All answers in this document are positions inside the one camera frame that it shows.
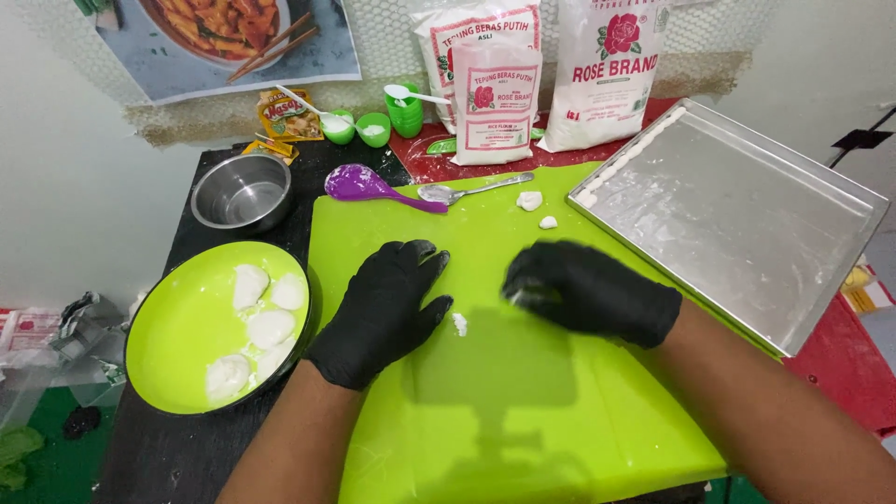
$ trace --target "chopsticks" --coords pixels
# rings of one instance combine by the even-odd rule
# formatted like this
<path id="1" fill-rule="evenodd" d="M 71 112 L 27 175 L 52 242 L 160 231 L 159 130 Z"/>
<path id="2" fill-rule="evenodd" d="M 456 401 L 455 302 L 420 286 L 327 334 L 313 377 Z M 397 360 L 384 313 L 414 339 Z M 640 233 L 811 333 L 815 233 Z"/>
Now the chopsticks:
<path id="1" fill-rule="evenodd" d="M 268 51 L 271 50 L 271 48 L 277 46 L 277 44 L 280 44 L 284 39 L 287 39 L 292 34 L 292 32 L 296 30 L 296 28 L 298 28 L 299 26 L 304 24 L 309 19 L 311 19 L 311 13 L 306 13 L 304 16 L 298 18 L 298 20 L 296 20 L 296 22 L 292 23 L 292 26 L 285 29 L 283 31 L 283 33 L 281 33 L 280 35 L 275 37 L 274 40 L 271 40 L 270 44 L 268 44 L 262 50 L 258 51 L 258 53 L 255 54 L 254 56 L 247 59 L 245 63 L 243 63 L 233 74 L 230 75 L 230 77 L 228 77 L 227 84 L 230 84 L 230 83 L 234 82 L 236 79 L 242 77 L 243 75 L 246 75 L 246 74 L 252 72 L 255 68 L 258 68 L 259 66 L 266 65 L 271 60 L 273 60 L 275 57 L 286 53 L 287 51 L 291 50 L 295 46 L 298 46 L 299 44 L 301 44 L 303 41 L 305 41 L 309 37 L 315 35 L 318 32 L 318 29 L 316 26 L 314 26 L 311 30 L 308 30 L 305 33 L 299 35 L 295 40 L 289 42 L 289 44 L 287 44 L 286 46 L 279 48 L 270 54 L 266 54 Z"/>

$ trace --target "gloved hand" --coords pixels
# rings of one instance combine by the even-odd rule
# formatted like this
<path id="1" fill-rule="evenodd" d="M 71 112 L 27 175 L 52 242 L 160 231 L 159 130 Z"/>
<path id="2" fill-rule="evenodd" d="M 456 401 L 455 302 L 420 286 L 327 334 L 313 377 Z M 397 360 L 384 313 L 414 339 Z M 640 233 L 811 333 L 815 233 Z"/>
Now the gloved hand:
<path id="1" fill-rule="evenodd" d="M 349 280 L 336 315 L 305 354 L 330 383 L 362 390 L 398 359 L 419 347 L 442 322 L 454 299 L 420 302 L 450 255 L 424 239 L 390 241 Z"/>
<path id="2" fill-rule="evenodd" d="M 502 295 L 572 331 L 618 335 L 642 348 L 663 340 L 682 296 L 614 258 L 571 241 L 537 242 L 507 270 Z"/>

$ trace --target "red table surface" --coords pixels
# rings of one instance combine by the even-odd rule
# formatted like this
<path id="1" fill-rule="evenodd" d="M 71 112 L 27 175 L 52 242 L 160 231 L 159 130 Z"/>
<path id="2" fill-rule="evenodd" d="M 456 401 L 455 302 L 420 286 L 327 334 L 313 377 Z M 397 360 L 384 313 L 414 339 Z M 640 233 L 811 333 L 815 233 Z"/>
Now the red table surface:
<path id="1" fill-rule="evenodd" d="M 677 98 L 647 102 L 643 127 L 666 112 Z M 542 112 L 536 127 L 547 126 Z M 531 158 L 501 165 L 457 166 L 453 154 L 429 155 L 426 148 L 451 135 L 441 124 L 425 124 L 420 135 L 405 139 L 392 135 L 389 146 L 401 160 L 415 184 L 459 178 L 484 177 L 539 166 L 568 166 L 585 161 L 605 161 L 628 139 L 589 149 L 550 153 L 531 142 Z M 815 326 L 797 357 L 784 359 L 784 366 L 818 387 L 863 428 L 880 438 L 896 433 L 896 377 L 874 345 L 858 317 L 840 294 Z"/>

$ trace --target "rice flour bag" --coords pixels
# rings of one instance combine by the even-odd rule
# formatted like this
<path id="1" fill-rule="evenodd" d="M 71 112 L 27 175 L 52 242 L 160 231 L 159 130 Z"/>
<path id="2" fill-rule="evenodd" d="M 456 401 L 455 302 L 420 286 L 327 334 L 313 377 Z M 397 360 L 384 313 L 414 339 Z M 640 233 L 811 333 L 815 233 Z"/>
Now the rice flour bag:
<path id="1" fill-rule="evenodd" d="M 410 16 L 423 50 L 430 93 L 451 101 L 451 105 L 436 105 L 448 133 L 456 131 L 458 103 L 454 98 L 452 46 L 464 40 L 483 47 L 502 43 L 541 50 L 539 1 L 486 0 L 454 7 L 446 5 Z"/>
<path id="2" fill-rule="evenodd" d="M 669 0 L 559 0 L 560 61 L 538 147 L 586 149 L 641 131 Z"/>
<path id="3" fill-rule="evenodd" d="M 532 157 L 529 131 L 538 110 L 541 51 L 502 43 L 454 47 L 458 165 Z"/>

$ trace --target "white plastic spoon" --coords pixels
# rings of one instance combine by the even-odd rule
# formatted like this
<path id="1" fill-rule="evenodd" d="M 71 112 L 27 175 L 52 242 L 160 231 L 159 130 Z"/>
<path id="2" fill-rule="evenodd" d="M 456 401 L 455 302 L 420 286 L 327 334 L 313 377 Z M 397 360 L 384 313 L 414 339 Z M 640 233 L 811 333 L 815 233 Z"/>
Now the white plastic spoon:
<path id="1" fill-rule="evenodd" d="M 345 123 L 345 124 L 347 124 L 347 125 L 349 125 L 349 126 L 351 126 L 351 127 L 354 127 L 354 128 L 355 128 L 355 131 L 357 131 L 359 135 L 362 135 L 362 134 L 363 134 L 363 133 L 361 132 L 361 128 L 359 128 L 358 125 L 354 124 L 353 122 L 349 122 L 349 121 L 345 120 L 344 117 L 342 117 L 342 116 L 337 116 L 336 114 L 331 114 L 330 112 L 322 112 L 321 110 L 315 109 L 313 105 L 311 105 L 310 103 L 308 103 L 308 102 L 305 101 L 305 100 L 302 100 L 302 98 L 301 98 L 300 96 L 298 96 L 298 95 L 295 94 L 294 92 L 292 92 L 292 91 L 290 91 L 290 90 L 284 88 L 283 86 L 281 86 L 281 85 L 279 85 L 279 84 L 277 84 L 277 89 L 283 91 L 283 94 L 289 96 L 291 99 L 293 99 L 293 100 L 295 100 L 295 101 L 301 103 L 302 106 L 305 107 L 306 109 L 311 110 L 312 112 L 314 112 L 315 114 L 317 114 L 318 116 L 320 116 L 322 121 L 323 121 L 323 117 L 324 117 L 324 116 L 328 116 L 328 117 L 336 117 L 340 122 Z"/>
<path id="2" fill-rule="evenodd" d="M 418 94 L 415 92 L 410 92 L 408 88 L 400 84 L 386 84 L 385 86 L 383 86 L 383 91 L 386 91 L 386 94 L 395 98 L 396 100 L 404 100 L 405 98 L 416 98 L 418 100 L 432 101 L 433 103 L 441 103 L 443 105 L 451 105 L 451 102 L 449 100 L 446 100 L 444 98 L 437 98 L 435 96 L 429 96 L 428 94 Z"/>

